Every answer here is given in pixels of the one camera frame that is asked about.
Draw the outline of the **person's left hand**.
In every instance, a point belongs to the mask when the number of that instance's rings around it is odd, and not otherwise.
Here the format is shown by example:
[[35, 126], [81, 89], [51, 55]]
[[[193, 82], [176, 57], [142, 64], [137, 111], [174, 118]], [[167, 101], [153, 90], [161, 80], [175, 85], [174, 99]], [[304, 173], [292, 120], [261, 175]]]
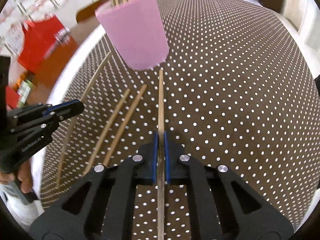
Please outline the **person's left hand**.
[[20, 184], [20, 189], [23, 193], [29, 193], [33, 188], [33, 178], [31, 175], [31, 165], [30, 160], [25, 161], [18, 169], [17, 173], [6, 174], [1, 172], [0, 182], [1, 185], [8, 185], [9, 182], [18, 179]]

